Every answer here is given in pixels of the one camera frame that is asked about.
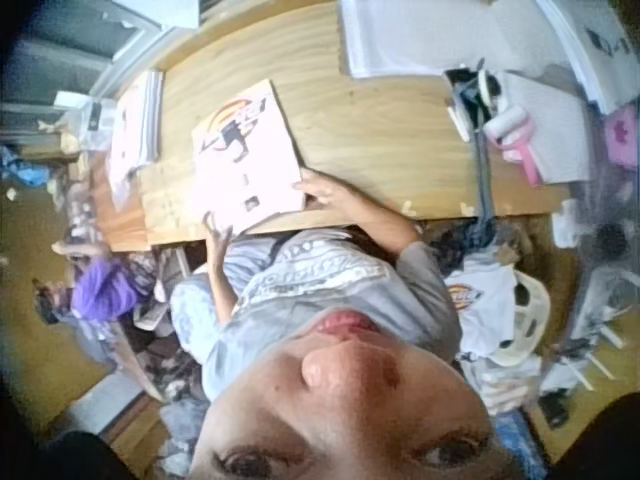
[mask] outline wooden table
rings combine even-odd
[[[337,4],[309,1],[312,5],[284,13],[276,8],[277,15],[258,18],[262,21],[240,22],[242,28],[228,29],[166,72],[161,157],[140,174],[149,244],[203,238],[187,206],[194,175],[191,130],[265,78],[273,82],[305,165],[347,180],[391,208],[401,210],[410,202],[416,218],[474,214],[474,162],[448,117],[444,82],[437,77],[362,81],[341,74]],[[531,188],[519,167],[499,158],[492,169],[498,215],[554,211],[568,197],[564,186]],[[342,223],[335,211],[315,210],[282,216],[256,231]]]

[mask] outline printed logo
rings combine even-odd
[[[455,285],[449,286],[449,294],[453,299],[453,303],[456,306],[456,310],[461,312],[466,308],[469,308],[475,302],[477,302],[484,292],[480,290],[476,290],[469,285],[465,285],[463,283],[457,283]]]
[[[266,103],[266,98],[257,101],[240,98],[226,104],[209,122],[200,151],[203,152],[212,147],[222,152],[229,148],[234,140],[240,142],[246,149],[245,139],[258,124]]]

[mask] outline magazine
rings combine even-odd
[[[243,231],[304,208],[294,190],[300,167],[271,82],[263,80],[229,100],[193,130],[195,195],[200,218]]]

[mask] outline gray t-shirt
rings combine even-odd
[[[265,350],[308,328],[323,310],[351,307],[383,330],[451,361],[460,343],[455,307],[429,247],[416,242],[394,269],[339,238],[296,236],[239,296],[203,364],[210,400]]]

